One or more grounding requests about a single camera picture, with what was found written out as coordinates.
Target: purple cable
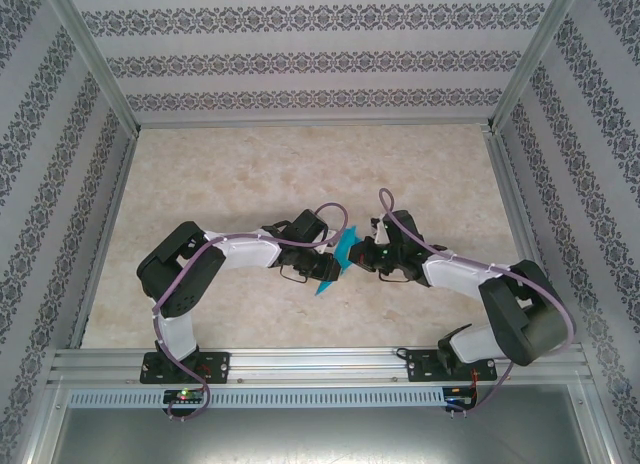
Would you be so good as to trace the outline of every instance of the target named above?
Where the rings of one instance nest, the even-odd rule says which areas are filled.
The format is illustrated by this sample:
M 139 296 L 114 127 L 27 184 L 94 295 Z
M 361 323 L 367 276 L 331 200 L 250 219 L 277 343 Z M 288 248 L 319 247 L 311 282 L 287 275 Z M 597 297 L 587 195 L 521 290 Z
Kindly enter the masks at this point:
M 193 377 L 196 381 L 202 384 L 202 388 L 206 395 L 205 401 L 202 407 L 200 407 L 199 409 L 196 409 L 188 416 L 180 417 L 180 421 L 187 421 L 189 419 L 193 419 L 194 417 L 197 417 L 198 415 L 202 414 L 207 409 L 207 407 L 209 406 L 209 402 L 211 401 L 211 388 L 209 387 L 209 384 L 207 384 L 207 381 L 203 377 L 200 377 L 198 374 L 191 371 L 188 367 L 184 366 L 178 359 L 176 359 L 176 357 L 174 357 L 174 355 L 171 354 L 171 352 L 169 351 L 169 348 L 164 343 L 164 339 L 162 338 L 162 333 L 160 332 L 160 324 L 158 322 L 160 309 L 162 308 L 164 303 L 167 302 L 167 300 L 169 299 L 169 296 L 173 294 L 173 292 L 176 290 L 176 288 L 178 287 L 182 279 L 184 279 L 184 276 L 187 274 L 187 272 L 189 272 L 189 269 L 191 269 L 191 267 L 200 258 L 200 256 L 211 246 L 214 246 L 219 242 L 224 242 L 230 239 L 247 239 L 248 238 L 248 239 L 259 239 L 259 240 L 268 241 L 268 242 L 275 242 L 276 244 L 287 244 L 289 246 L 296 246 L 296 247 L 319 247 L 324 244 L 332 244 L 334 242 L 338 242 L 342 237 L 342 234 L 344 233 L 345 229 L 347 228 L 347 224 L 349 221 L 349 213 L 347 212 L 347 210 L 342 204 L 338 204 L 337 202 L 327 202 L 326 204 L 323 204 L 318 209 L 316 209 L 315 214 L 318 214 L 318 212 L 322 211 L 327 207 L 337 207 L 338 209 L 340 209 L 342 211 L 342 214 L 344 215 L 344 221 L 342 223 L 342 227 L 340 228 L 340 230 L 336 232 L 336 234 L 333 237 L 330 237 L 329 239 L 325 239 L 323 241 L 309 242 L 309 243 L 295 242 L 295 241 L 288 241 L 286 239 L 277 239 L 272 236 L 267 236 L 262 234 L 251 234 L 251 233 L 228 234 L 226 236 L 216 237 L 215 239 L 208 241 L 195 252 L 195 254 L 191 257 L 191 259 L 189 259 L 189 262 L 185 264 L 182 271 L 180 271 L 178 276 L 173 280 L 173 282 L 164 292 L 162 297 L 158 299 L 158 302 L 156 303 L 156 305 L 153 306 L 153 308 L 151 309 L 151 312 L 153 313 L 153 329 L 156 333 L 156 337 L 158 338 L 158 346 L 173 364 L 175 364 L 183 372 Z M 174 404 L 174 401 L 170 402 L 169 407 L 167 408 L 167 414 L 169 415 L 169 419 L 173 419 L 175 417 L 173 414 L 171 414 L 171 409 L 173 408 L 173 404 Z
M 385 201 L 385 195 L 387 195 L 389 197 L 389 199 L 390 199 L 390 203 L 389 204 L 387 204 L 387 202 Z M 551 302 L 551 304 L 553 304 L 553 306 L 558 310 L 558 312 L 562 316 L 562 320 L 564 321 L 565 325 L 567 326 L 567 339 L 562 344 L 562 346 L 560 346 L 559 348 L 549 352 L 549 355 L 559 354 L 561 352 L 566 351 L 569 348 L 569 346 L 571 345 L 571 343 L 573 342 L 573 339 L 575 337 L 575 334 L 574 334 L 574 331 L 573 331 L 573 322 L 571 322 L 571 316 L 569 316 L 569 313 L 564 308 L 562 303 L 558 299 L 556 299 L 556 297 L 553 296 L 550 292 L 548 292 L 546 289 L 544 289 L 540 285 L 536 284 L 535 282 L 527 279 L 526 277 L 522 277 L 519 274 L 516 274 L 515 272 L 511 272 L 509 269 L 504 269 L 502 267 L 497 267 L 497 266 L 495 266 L 493 264 L 491 264 L 491 265 L 484 264 L 482 262 L 474 261 L 473 259 L 468 259 L 466 257 L 460 257 L 460 256 L 457 256 L 455 254 L 453 256 L 451 256 L 450 254 L 447 254 L 445 252 L 439 251 L 435 247 L 430 246 L 425 241 L 420 239 L 418 236 L 413 234 L 409 229 L 407 229 L 405 226 L 402 225 L 402 223 L 396 218 L 396 216 L 393 215 L 392 211 L 393 211 L 393 206 L 395 204 L 395 199 L 393 198 L 393 194 L 391 194 L 391 191 L 389 189 L 387 189 L 386 187 L 381 188 L 380 191 L 378 192 L 378 197 L 380 198 L 380 202 L 382 203 L 382 207 L 384 208 L 387 216 L 389 216 L 389 219 L 391 219 L 393 221 L 393 223 L 396 226 L 398 226 L 398 228 L 400 230 L 402 230 L 402 232 L 404 232 L 407 236 L 409 236 L 413 241 L 417 242 L 422 247 L 424 247 L 427 251 L 429 251 L 429 252 L 431 252 L 433 254 L 436 254 L 436 255 L 438 255 L 440 257 L 444 257 L 445 259 L 449 259 L 449 260 L 452 260 L 452 261 L 460 262 L 462 264 L 467 264 L 467 265 L 473 266 L 473 267 L 475 267 L 477 269 L 480 269 L 482 271 L 495 271 L 495 272 L 502 273 L 505 276 L 511 277 L 512 279 L 515 279 L 516 281 L 520 282 L 521 284 L 524 284 L 525 286 L 530 287 L 531 289 L 536 291 L 538 294 L 541 294 L 544 297 L 546 297 L 547 300 L 549 300 L 549 302 Z M 508 378 L 509 374 L 511 373 L 512 369 L 513 369 L 513 362 L 509 363 L 509 366 L 507 367 L 506 371 L 504 372 L 504 374 L 502 375 L 500 380 L 498 380 L 498 382 L 495 384 L 495 386 L 493 386 L 491 388 L 491 390 L 484 397 L 484 399 L 482 399 L 482 401 L 480 401 L 473 409 L 471 409 L 470 411 L 467 411 L 467 412 L 475 412 L 477 409 L 479 409 L 482 406 L 484 406 L 488 401 L 493 399 L 493 397 L 496 394 L 496 391 L 500 388 L 500 386 L 502 386 L 504 381 L 507 380 L 507 378 Z

